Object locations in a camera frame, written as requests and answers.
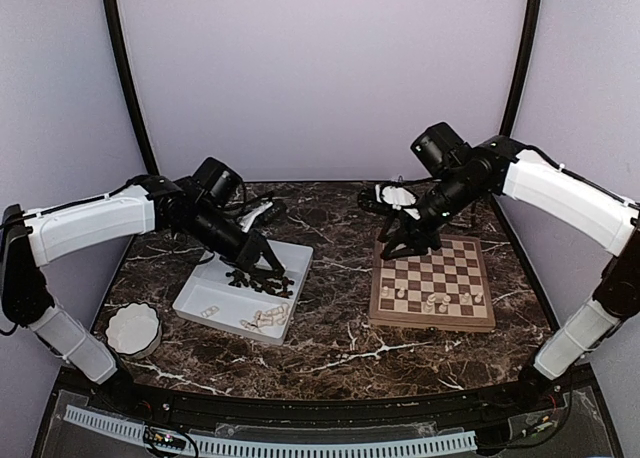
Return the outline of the cream white chess queen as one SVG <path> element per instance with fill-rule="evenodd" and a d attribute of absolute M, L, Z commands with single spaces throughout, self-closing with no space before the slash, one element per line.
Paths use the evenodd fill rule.
<path fill-rule="evenodd" d="M 448 308 L 449 308 L 449 303 L 451 301 L 451 298 L 449 295 L 443 295 L 439 304 L 438 304 L 438 312 L 440 314 L 447 314 L 448 313 Z"/>

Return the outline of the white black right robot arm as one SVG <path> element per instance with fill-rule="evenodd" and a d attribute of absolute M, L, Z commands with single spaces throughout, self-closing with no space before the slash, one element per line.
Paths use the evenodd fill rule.
<path fill-rule="evenodd" d="M 639 318 L 639 205 L 570 172 L 533 145 L 495 136 L 470 146 L 457 136 L 427 133 L 414 153 L 433 176 L 417 195 L 400 183 L 377 185 L 373 201 L 396 216 L 383 258 L 422 255 L 440 246 L 443 226 L 484 194 L 530 208 L 544 221 L 590 242 L 603 270 L 592 279 L 584 303 L 541 346 L 525 378 L 510 391 L 521 412 L 549 394 L 548 381 L 595 350 L 622 326 Z"/>

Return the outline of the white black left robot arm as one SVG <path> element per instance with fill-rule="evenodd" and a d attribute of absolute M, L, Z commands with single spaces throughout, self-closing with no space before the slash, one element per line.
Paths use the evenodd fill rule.
<path fill-rule="evenodd" d="M 237 177 L 198 172 L 170 180 L 139 175 L 124 186 L 50 208 L 8 207 L 1 223 L 1 311 L 15 328 L 34 333 L 97 385 L 120 414 L 141 405 L 140 390 L 117 354 L 73 318 L 50 292 L 44 268 L 69 256 L 150 232 L 184 234 L 251 278 L 281 277 L 284 267 L 267 239 L 239 222 L 229 200 Z"/>

